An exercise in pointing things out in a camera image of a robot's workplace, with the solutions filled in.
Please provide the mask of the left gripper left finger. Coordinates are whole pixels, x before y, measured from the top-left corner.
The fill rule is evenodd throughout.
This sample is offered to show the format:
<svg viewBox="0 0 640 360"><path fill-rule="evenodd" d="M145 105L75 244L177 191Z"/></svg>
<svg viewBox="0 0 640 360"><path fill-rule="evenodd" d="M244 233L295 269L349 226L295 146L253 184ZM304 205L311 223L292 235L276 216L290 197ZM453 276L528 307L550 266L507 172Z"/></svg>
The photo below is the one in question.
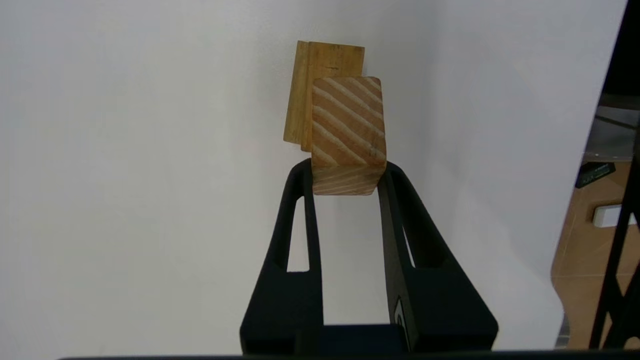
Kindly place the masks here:
<svg viewBox="0 0 640 360"><path fill-rule="evenodd" d="M288 271L297 202L304 205L306 271ZM286 178L274 230L240 325L245 356L290 355L304 346L304 334L323 327L322 258L310 159Z"/></svg>

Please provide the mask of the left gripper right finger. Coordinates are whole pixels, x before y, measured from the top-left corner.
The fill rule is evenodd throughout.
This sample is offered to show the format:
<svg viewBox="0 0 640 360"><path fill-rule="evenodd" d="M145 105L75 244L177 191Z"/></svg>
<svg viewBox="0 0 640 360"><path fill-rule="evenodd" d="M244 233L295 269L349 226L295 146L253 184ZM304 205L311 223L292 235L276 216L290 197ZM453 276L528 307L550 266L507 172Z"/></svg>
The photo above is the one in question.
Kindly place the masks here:
<svg viewBox="0 0 640 360"><path fill-rule="evenodd" d="M498 322L406 173L389 162L377 193L388 314L407 350L491 351Z"/></svg>

